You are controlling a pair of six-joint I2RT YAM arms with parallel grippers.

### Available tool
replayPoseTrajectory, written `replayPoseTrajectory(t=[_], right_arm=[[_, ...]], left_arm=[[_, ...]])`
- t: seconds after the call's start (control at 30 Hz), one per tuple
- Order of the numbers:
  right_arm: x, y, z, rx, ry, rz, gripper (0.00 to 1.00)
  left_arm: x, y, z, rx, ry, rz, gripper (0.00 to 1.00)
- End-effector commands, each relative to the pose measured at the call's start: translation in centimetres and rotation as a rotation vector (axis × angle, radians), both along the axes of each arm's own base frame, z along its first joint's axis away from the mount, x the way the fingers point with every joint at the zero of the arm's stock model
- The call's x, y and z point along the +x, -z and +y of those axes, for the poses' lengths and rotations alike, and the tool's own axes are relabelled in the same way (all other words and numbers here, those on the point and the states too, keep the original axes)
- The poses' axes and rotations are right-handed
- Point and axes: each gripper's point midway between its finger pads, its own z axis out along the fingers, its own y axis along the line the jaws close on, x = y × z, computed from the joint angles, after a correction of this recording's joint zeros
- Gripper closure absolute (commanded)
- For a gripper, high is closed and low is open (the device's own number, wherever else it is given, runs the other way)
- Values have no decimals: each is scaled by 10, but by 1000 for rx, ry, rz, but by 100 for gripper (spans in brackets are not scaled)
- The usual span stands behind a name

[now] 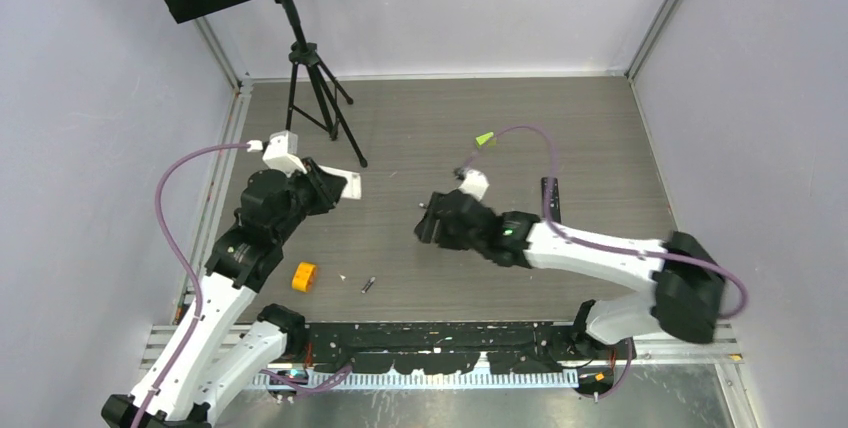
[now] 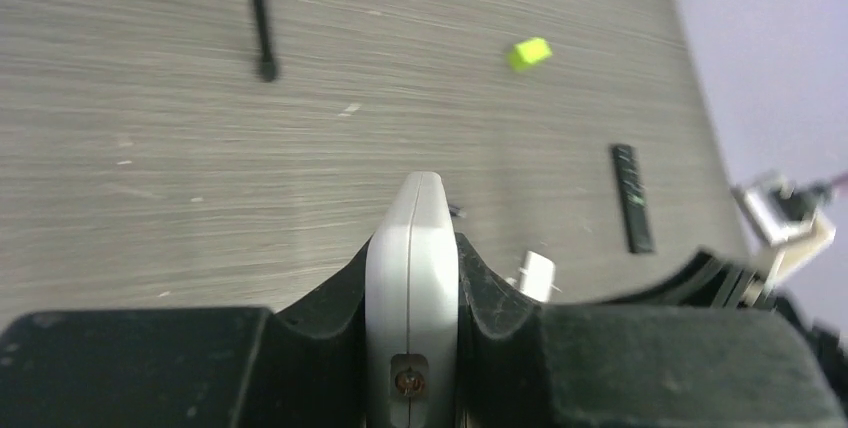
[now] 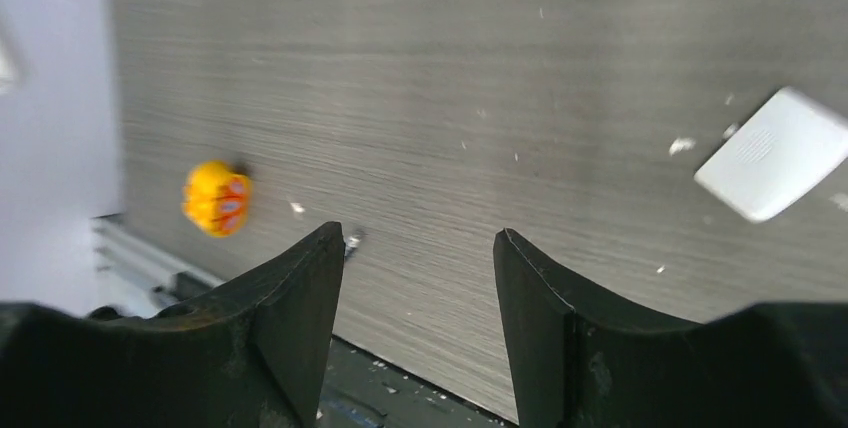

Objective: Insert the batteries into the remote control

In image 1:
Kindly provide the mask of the black remote control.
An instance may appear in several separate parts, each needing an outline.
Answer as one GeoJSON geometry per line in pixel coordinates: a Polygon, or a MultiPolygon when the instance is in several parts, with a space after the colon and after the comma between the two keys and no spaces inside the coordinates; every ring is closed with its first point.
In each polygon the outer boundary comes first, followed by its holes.
{"type": "Polygon", "coordinates": [[[550,221],[561,224],[562,211],[560,206],[559,182],[556,177],[540,179],[542,193],[542,214],[550,221]]]}

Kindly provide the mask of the white remote control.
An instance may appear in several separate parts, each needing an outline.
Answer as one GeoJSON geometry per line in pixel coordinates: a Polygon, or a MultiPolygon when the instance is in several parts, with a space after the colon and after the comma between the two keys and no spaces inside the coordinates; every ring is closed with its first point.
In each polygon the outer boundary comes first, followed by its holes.
{"type": "Polygon", "coordinates": [[[342,199],[360,200],[362,198],[362,179],[358,172],[338,169],[341,174],[345,175],[345,186],[341,192],[342,199]]]}

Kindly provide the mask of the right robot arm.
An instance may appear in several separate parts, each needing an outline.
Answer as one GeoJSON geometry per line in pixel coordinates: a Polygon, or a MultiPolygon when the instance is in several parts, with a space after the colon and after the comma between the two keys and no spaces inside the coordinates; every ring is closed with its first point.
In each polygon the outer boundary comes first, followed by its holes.
{"type": "Polygon", "coordinates": [[[631,289],[580,306],[570,340],[584,358],[659,332],[699,345],[715,339],[726,278],[708,269],[708,253],[686,233],[662,241],[571,232],[532,213],[498,214],[453,190],[432,194],[414,234],[422,243],[475,251],[499,266],[567,271],[631,289]]]}

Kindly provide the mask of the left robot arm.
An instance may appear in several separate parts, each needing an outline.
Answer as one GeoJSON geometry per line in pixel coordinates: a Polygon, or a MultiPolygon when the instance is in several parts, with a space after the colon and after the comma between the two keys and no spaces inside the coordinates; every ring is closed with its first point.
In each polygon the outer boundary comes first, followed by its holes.
{"type": "Polygon", "coordinates": [[[250,176],[234,224],[215,242],[190,311],[130,393],[114,394],[101,416],[110,427],[212,427],[249,382],[276,359],[306,350],[303,315],[266,306],[246,336],[226,353],[221,345],[283,259],[283,246],[309,216],[342,199],[358,199],[357,172],[311,158],[294,169],[280,164],[250,176]]]}

